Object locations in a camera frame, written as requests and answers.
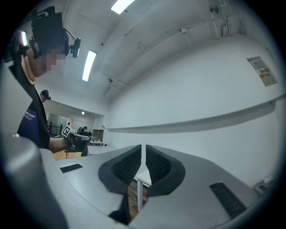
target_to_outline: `man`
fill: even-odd
[[[51,70],[51,66],[55,65],[58,59],[62,59],[63,55],[67,55],[68,49],[63,47],[63,43],[57,44],[36,59],[32,48],[28,49],[26,53],[27,56],[21,55],[19,57],[21,59],[20,64],[10,67],[15,78],[32,98],[32,103],[22,119],[18,134],[30,139],[39,148],[49,149],[52,153],[65,150],[67,148],[65,138],[50,138],[49,136],[43,101],[37,93],[34,83],[38,77]]]
[[[43,90],[43,91],[40,93],[40,97],[41,97],[42,103],[44,103],[47,99],[50,100],[50,96],[49,96],[48,90]]]

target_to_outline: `ceiling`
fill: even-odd
[[[216,39],[209,5],[223,3],[218,0],[135,0],[127,12],[118,15],[111,10],[115,2],[48,2],[63,12],[64,27],[82,42],[78,58],[69,55],[60,68],[50,77],[41,77],[41,81],[91,98],[114,98],[154,65],[188,49],[178,29],[189,28],[186,36],[191,46]],[[226,13],[235,34],[239,32],[239,21],[237,9],[230,3],[232,8],[227,4]],[[215,23],[220,37],[224,25],[221,11],[215,15]],[[89,80],[85,82],[82,73],[89,50],[96,51],[97,56]]]

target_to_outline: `fluorescent light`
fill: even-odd
[[[26,46],[26,45],[28,44],[26,32],[22,31],[22,32],[21,32],[21,35],[22,35],[22,44],[23,44],[24,46]]]
[[[86,58],[85,66],[84,66],[84,73],[82,75],[82,79],[84,81],[88,81],[89,73],[90,73],[91,67],[93,66],[93,61],[96,55],[97,55],[96,52],[91,51],[91,50],[88,51],[88,56]]]
[[[135,0],[118,0],[113,7],[111,7],[111,10],[114,12],[121,14],[132,2]]]

